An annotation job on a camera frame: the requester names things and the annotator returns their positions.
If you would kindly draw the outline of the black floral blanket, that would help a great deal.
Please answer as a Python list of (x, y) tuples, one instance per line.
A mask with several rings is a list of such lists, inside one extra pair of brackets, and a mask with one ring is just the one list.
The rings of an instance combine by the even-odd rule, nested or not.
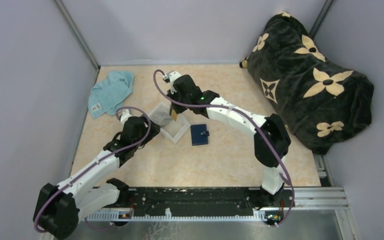
[(304, 25), (287, 12), (270, 18), (241, 62), (288, 130), (325, 155), (372, 123), (374, 84), (326, 58)]

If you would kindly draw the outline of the gold credit card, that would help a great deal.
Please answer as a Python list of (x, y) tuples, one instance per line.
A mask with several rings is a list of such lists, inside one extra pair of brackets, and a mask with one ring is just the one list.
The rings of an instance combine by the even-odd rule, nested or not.
[(178, 118), (178, 113), (176, 112), (176, 106), (174, 104), (170, 105), (169, 114), (171, 118), (176, 121)]

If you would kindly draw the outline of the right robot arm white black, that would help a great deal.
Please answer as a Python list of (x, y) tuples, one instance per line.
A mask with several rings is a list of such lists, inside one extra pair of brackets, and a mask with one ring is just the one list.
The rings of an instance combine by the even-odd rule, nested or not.
[(253, 139), (255, 158), (264, 166), (261, 199), (267, 206), (275, 206), (282, 197), (280, 189), (285, 181), (281, 176), (285, 173), (285, 159), (291, 144), (280, 116), (259, 115), (228, 102), (214, 91), (202, 91), (188, 74), (172, 71), (164, 74), (163, 80), (170, 85), (166, 96), (177, 114), (190, 110)]

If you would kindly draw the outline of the stack of grey cards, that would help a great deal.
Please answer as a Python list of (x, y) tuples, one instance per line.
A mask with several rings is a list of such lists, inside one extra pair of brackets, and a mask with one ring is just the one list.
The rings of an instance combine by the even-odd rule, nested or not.
[(150, 116), (150, 118), (159, 126), (166, 126), (172, 121), (170, 114), (164, 111), (156, 111)]

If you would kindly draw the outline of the aluminium frame rail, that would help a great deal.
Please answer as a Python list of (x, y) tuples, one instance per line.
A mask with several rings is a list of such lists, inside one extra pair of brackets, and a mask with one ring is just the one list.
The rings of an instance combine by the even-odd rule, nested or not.
[(285, 216), (288, 208), (294, 211), (327, 211), (346, 209), (349, 204), (345, 192), (340, 187), (296, 187), (292, 190), (291, 203), (287, 208), (265, 207), (255, 210), (251, 216), (218, 217), (175, 217), (170, 212), (163, 216), (133, 215), (133, 210), (125, 207), (105, 206), (85, 219), (93, 222), (263, 222), (279, 220)]

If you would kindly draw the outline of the navy blue card holder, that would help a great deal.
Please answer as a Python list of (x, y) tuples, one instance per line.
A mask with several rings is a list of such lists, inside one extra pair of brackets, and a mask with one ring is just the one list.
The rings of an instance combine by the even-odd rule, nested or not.
[(193, 124), (190, 126), (192, 146), (201, 146), (209, 144), (210, 133), (206, 124)]

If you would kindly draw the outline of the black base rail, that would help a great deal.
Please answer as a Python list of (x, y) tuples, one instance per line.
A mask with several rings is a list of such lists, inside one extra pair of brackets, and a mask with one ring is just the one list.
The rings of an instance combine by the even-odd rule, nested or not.
[(292, 191), (271, 195), (261, 187), (135, 187), (124, 190), (109, 208), (133, 210), (135, 217), (248, 217), (263, 208), (284, 208)]

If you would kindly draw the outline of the light blue towel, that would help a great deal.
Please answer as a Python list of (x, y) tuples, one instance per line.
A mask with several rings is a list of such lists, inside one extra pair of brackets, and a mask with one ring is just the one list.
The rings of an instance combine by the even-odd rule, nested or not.
[(110, 71), (107, 78), (96, 83), (88, 97), (88, 111), (93, 119), (103, 114), (114, 116), (123, 101), (132, 94), (134, 74), (130, 71)]

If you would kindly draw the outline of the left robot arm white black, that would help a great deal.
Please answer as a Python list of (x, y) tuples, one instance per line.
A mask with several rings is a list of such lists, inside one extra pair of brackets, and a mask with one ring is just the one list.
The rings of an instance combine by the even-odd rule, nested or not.
[(64, 240), (80, 221), (103, 207), (131, 207), (133, 200), (126, 183), (111, 178), (100, 187), (96, 185), (131, 159), (160, 130), (145, 115), (129, 116), (123, 122), (123, 130), (90, 163), (60, 183), (47, 183), (40, 189), (33, 215), (35, 228)]

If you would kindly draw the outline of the white plastic card tray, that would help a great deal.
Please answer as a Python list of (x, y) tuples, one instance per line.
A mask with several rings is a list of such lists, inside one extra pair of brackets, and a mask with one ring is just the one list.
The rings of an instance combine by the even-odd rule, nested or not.
[(148, 114), (150, 120), (160, 126), (160, 132), (169, 141), (176, 144), (188, 131), (191, 124), (184, 115), (178, 114), (172, 117), (170, 114), (171, 105), (160, 102)]

